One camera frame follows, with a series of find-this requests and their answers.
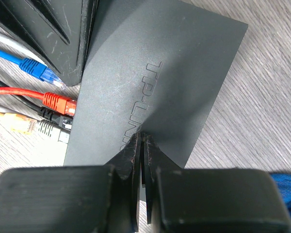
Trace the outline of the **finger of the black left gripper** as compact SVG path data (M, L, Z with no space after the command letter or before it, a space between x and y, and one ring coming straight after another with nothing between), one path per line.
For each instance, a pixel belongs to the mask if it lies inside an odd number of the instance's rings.
M0 0L0 27L67 86L81 83L96 0Z

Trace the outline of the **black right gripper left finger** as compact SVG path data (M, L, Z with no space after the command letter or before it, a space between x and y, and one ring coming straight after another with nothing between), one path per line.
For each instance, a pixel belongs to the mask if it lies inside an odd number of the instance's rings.
M107 162L113 165L126 192L131 232L139 231L139 201L141 181L141 135L134 133L128 143Z

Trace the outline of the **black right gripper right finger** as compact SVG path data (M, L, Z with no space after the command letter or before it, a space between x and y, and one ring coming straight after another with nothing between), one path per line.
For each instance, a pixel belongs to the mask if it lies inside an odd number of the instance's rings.
M147 223L151 223L154 184L157 169L180 170L173 160L161 151L152 136L143 135L143 187L145 188Z

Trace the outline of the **black network switch box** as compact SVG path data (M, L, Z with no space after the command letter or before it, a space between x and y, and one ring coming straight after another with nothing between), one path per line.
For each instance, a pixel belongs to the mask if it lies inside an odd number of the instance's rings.
M102 0L66 166L102 165L136 132L185 167L247 24L179 0Z

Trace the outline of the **yellow ethernet cable short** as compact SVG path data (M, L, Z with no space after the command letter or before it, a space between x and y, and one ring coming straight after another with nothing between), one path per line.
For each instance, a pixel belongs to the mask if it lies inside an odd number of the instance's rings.
M32 134L37 125L37 120L21 114L0 113L0 122L16 133Z

